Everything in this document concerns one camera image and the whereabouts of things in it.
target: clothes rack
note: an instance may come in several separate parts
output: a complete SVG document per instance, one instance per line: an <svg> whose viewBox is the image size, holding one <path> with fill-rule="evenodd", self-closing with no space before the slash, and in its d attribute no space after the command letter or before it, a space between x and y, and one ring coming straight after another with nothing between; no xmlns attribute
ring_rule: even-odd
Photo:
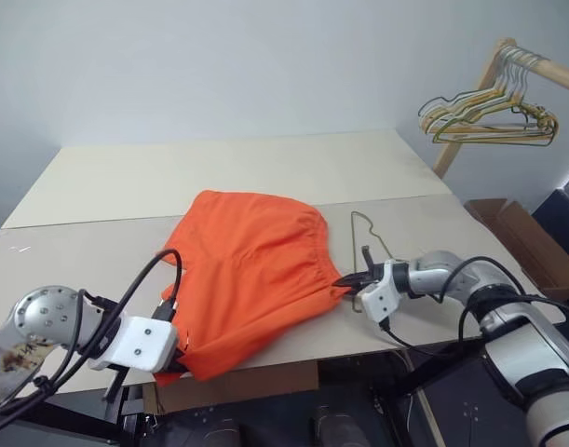
<svg viewBox="0 0 569 447"><path fill-rule="evenodd" d="M512 38L503 38L497 42L495 46L493 57L487 63L485 71L482 75L481 81L479 82L478 89L489 88L493 85L495 77L497 75L497 53L501 51L503 47L506 46L516 46L516 40ZM569 68L565 67L557 62L550 60L539 61L535 66L530 68L531 72L537 75L543 76L560 86L569 89ZM443 146L441 152L433 165L433 171L440 177L443 178L448 168L454 161L455 157L460 151L462 146L461 142L449 142Z"/></svg>

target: table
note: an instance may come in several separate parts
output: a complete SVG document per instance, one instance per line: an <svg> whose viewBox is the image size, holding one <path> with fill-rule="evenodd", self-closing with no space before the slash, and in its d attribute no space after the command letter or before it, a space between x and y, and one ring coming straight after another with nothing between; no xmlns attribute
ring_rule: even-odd
<svg viewBox="0 0 569 447"><path fill-rule="evenodd" d="M61 149L0 231L0 323L25 293L46 284L85 287L117 299L205 188L291 196L316 205L330 227L330 253L341 274L352 268L350 212L358 210L372 218L396 257L410 259L439 249L464 257L485 254L505 264L526 290L536 291L503 246L467 214L393 130L73 147ZM368 235L365 223L359 222L357 228L357 246L370 245L373 258L383 261L385 254ZM159 265L127 311L150 316L173 274L171 266ZM552 322L562 320L552 307L541 309ZM450 341L456 338L460 311L461 306L450 299L443 305L426 298L406 300L391 324L398 336L414 345ZM466 329L467 336L477 334L471 318ZM397 347L343 302L291 329L238 368ZM61 350L53 352L42 373L50 375L62 355ZM111 377L107 370L83 368L60 392L106 387ZM130 371L126 384L150 381L150 374ZM128 414L137 411L125 413L122 402L137 398L136 392L136 387L125 387L120 404L110 407L112 419L121 421L122 428L76 413L58 413L55 406L29 418L66 429L66 424L55 421L64 417L72 431L114 440L127 436L132 445L138 419Z"/></svg>
<svg viewBox="0 0 569 447"><path fill-rule="evenodd" d="M394 130L64 147L4 228L179 216L204 189L310 205L451 194Z"/></svg>
<svg viewBox="0 0 569 447"><path fill-rule="evenodd" d="M352 269L350 212L370 216L375 229L394 256L411 259L427 251L449 250L459 256L492 256L505 264L528 291L535 291L515 260L494 236L476 222L451 195L422 196L318 206L330 228L330 253L341 274ZM180 217L162 217L70 223L0 231L0 322L10 307L25 293L47 284L87 288L111 299L124 289L141 267L164 244ZM382 261L385 253L358 221L357 246L370 245L373 258ZM159 294L173 281L174 270L160 264L142 284L127 306L131 315L149 317ZM552 321L561 313L543 307ZM450 341L456 338L461 305L447 300L438 305L427 298L405 300L392 317L392 327L401 338L415 345ZM473 319L467 334L475 335ZM305 322L249 359L240 368L275 365L308 359L325 359L398 347L386 339L367 319L343 302L332 312ZM64 355L54 351L43 372L51 374ZM112 372L80 370L61 392L105 387ZM153 381L151 374L131 370L126 385Z"/></svg>

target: white wall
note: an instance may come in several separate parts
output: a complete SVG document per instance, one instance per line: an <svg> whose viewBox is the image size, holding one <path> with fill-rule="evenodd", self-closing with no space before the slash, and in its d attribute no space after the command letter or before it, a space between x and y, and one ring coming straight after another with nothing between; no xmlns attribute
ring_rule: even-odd
<svg viewBox="0 0 569 447"><path fill-rule="evenodd" d="M505 36L569 66L569 0L0 0L0 223L62 145L397 128L431 164L416 111L472 88ZM536 78L527 98L558 140L465 146L462 199L533 209L562 181L569 92Z"/></svg>

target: coat hanger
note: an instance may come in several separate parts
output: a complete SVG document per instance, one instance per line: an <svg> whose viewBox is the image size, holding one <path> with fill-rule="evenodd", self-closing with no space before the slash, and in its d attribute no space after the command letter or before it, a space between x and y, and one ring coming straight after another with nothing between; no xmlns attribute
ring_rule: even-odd
<svg viewBox="0 0 569 447"><path fill-rule="evenodd" d="M428 129L445 115L451 113L455 114L460 110L464 110L464 108L470 104L481 103L492 98L501 97L510 80L507 56L510 52L518 50L518 48L504 47L495 55L495 63L498 65L497 71L499 72L499 76L496 77L494 85L490 88L458 93L451 102L447 102L447 100L442 97L434 98L427 102L419 111L422 116L419 120L421 129L427 133ZM439 99L443 99L446 103L437 101Z"/></svg>
<svg viewBox="0 0 569 447"><path fill-rule="evenodd" d="M441 107L432 111L427 125L424 128L424 132L431 133L431 129L435 124L445 117L453 116L456 118L464 118L466 113L470 112L470 110L475 106L486 107L501 104L507 97L513 97L514 93L517 91L518 83L516 83L510 90L508 90L508 86L511 82L517 81L517 76L512 72L514 72L514 70L520 70L521 67L514 67L512 64L507 64L506 62L512 53L519 52L523 52L523 50L517 47L507 47L504 48L504 51L500 51L499 56L502 62L502 70L500 72L501 75L498 77L499 82L495 83L497 88L480 90L482 93L481 95L468 95L452 107Z"/></svg>
<svg viewBox="0 0 569 447"><path fill-rule="evenodd" d="M522 102L526 76L542 58L518 47L504 47L497 54L500 75L492 88L456 95L450 103L436 98L421 108L422 123L433 142L492 142L498 144L548 145L559 128L555 115L541 106ZM525 123L475 125L485 115L509 109Z"/></svg>

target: orange shorts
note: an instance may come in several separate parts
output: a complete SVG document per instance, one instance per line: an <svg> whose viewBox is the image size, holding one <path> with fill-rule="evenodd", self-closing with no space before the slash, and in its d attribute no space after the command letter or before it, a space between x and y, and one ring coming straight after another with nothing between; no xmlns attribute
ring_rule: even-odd
<svg viewBox="0 0 569 447"><path fill-rule="evenodd" d="M345 293L332 286L340 275L326 222L289 198L204 191L165 248L178 250L186 269L172 323L185 353L179 361L197 379L234 368Z"/></svg>

